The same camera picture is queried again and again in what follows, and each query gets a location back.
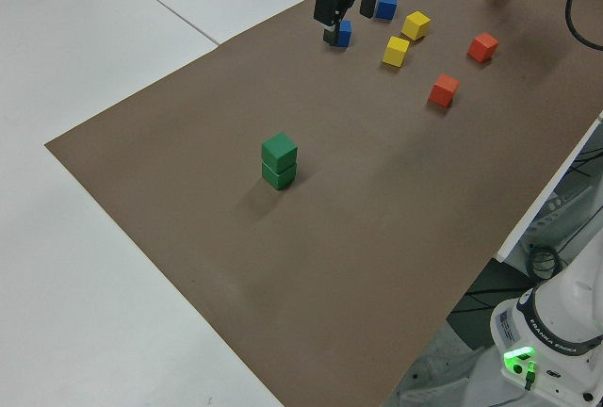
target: franka emika robot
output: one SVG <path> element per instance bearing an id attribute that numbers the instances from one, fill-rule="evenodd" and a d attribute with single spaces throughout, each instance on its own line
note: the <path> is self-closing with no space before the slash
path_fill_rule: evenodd
<path id="1" fill-rule="evenodd" d="M 362 0 L 360 13 L 371 18 L 376 1 Z M 336 44 L 353 2 L 316 1 L 314 17 L 329 44 Z M 580 41 L 571 16 L 566 21 Z M 512 383 L 562 407 L 603 402 L 603 231 L 567 269 L 519 299 L 499 304 L 490 328 L 501 353 L 501 372 Z"/>

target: robot label sticker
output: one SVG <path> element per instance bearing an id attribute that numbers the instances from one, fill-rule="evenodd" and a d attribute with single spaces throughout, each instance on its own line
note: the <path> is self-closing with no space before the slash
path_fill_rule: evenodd
<path id="1" fill-rule="evenodd" d="M 512 347 L 517 342 L 519 332 L 517 331 L 517 327 L 515 327 L 515 323 L 513 322 L 511 309 L 505 310 L 498 315 L 497 324 L 500 331 L 500 336 L 502 337 L 505 346 L 507 349 Z"/>

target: blue cube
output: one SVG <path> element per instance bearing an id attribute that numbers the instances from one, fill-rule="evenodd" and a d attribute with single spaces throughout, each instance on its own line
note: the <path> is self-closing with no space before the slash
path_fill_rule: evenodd
<path id="1" fill-rule="evenodd" d="M 348 47 L 350 45 L 351 37 L 351 22 L 342 21 L 339 26 L 339 38 L 337 39 L 337 47 Z"/>
<path id="2" fill-rule="evenodd" d="M 377 3 L 377 17 L 391 21 L 396 13 L 398 0 L 379 0 Z"/>

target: stacked green cubes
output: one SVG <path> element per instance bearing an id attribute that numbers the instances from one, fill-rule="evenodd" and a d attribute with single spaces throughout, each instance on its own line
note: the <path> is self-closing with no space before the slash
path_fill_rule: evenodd
<path id="1" fill-rule="evenodd" d="M 262 143 L 262 177 L 277 190 L 295 179 L 298 169 L 298 145 L 284 132 Z"/>

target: toy block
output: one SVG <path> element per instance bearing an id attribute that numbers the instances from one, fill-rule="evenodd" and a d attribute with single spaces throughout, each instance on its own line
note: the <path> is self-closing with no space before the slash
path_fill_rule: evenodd
<path id="1" fill-rule="evenodd" d="M 390 37 L 387 47 L 385 48 L 385 54 L 383 54 L 382 62 L 399 68 L 402 66 L 402 62 L 404 61 L 404 57 L 406 57 L 410 44 L 409 41 L 403 40 L 402 38 Z"/>
<path id="2" fill-rule="evenodd" d="M 348 47 L 350 45 L 351 38 L 351 22 L 342 21 L 339 26 L 339 37 L 337 38 L 337 47 Z"/>
<path id="3" fill-rule="evenodd" d="M 398 0 L 379 0 L 377 2 L 377 13 L 376 16 L 379 19 L 387 19 L 391 21 L 394 19 L 396 13 L 396 7 L 398 6 Z"/>
<path id="4" fill-rule="evenodd" d="M 262 161 L 276 174 L 281 174 L 294 165 L 297 156 L 298 145 L 284 132 L 262 143 Z"/>
<path id="5" fill-rule="evenodd" d="M 402 33 L 413 41 L 423 38 L 430 29 L 431 21 L 430 18 L 420 11 L 415 11 L 406 16 L 404 25 L 402 26 Z"/>
<path id="6" fill-rule="evenodd" d="M 482 33 L 473 39 L 467 53 L 479 63 L 488 61 L 498 47 L 498 40 L 489 33 Z"/>
<path id="7" fill-rule="evenodd" d="M 293 164 L 285 171 L 277 173 L 276 171 L 271 169 L 266 162 L 262 162 L 262 177 L 266 181 L 268 181 L 271 186 L 273 186 L 277 190 L 281 190 L 282 188 L 287 187 L 293 182 L 297 173 L 297 169 L 298 164 Z"/>
<path id="8" fill-rule="evenodd" d="M 450 106 L 452 97 L 459 88 L 459 85 L 461 85 L 461 82 L 454 77 L 441 74 L 433 85 L 432 92 L 430 93 L 430 101 L 442 107 Z"/>

